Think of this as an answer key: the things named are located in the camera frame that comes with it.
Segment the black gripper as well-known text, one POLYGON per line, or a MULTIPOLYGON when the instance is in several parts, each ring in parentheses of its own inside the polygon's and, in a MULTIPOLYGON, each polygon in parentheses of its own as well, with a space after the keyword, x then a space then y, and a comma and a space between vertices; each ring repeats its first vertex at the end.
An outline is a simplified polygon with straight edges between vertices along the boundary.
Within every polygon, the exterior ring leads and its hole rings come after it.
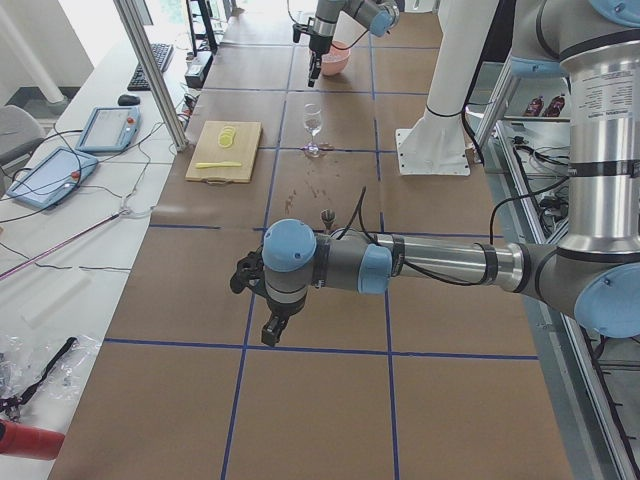
POLYGON ((269 320, 262 327, 261 342, 269 347, 275 347, 279 342, 283 331, 291 316, 299 313, 303 308, 303 300, 293 303, 282 303, 268 300, 267 305, 271 312, 269 320))
POLYGON ((334 23, 319 17, 309 21, 309 48, 313 51, 309 59, 307 86, 313 88, 322 69, 322 56, 329 52, 334 36, 334 23))

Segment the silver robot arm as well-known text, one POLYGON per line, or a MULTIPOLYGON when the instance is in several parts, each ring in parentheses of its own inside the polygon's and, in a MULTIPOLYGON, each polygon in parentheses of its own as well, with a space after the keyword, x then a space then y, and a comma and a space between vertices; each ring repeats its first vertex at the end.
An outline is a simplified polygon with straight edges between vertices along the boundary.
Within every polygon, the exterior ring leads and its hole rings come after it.
POLYGON ((383 293, 399 275, 496 285, 611 338, 639 332, 639 5, 522 1, 513 55, 556 62, 571 84, 569 221, 555 245, 456 244, 361 230, 317 234, 285 219, 266 232, 256 291, 273 346, 309 287, 383 293))
POLYGON ((400 10, 395 1, 320 0, 315 14, 306 25, 294 26, 294 41, 301 34, 309 36, 311 51, 308 86, 313 87, 321 73, 322 57, 328 54, 340 13, 344 12, 377 37, 383 36, 399 20, 400 10))

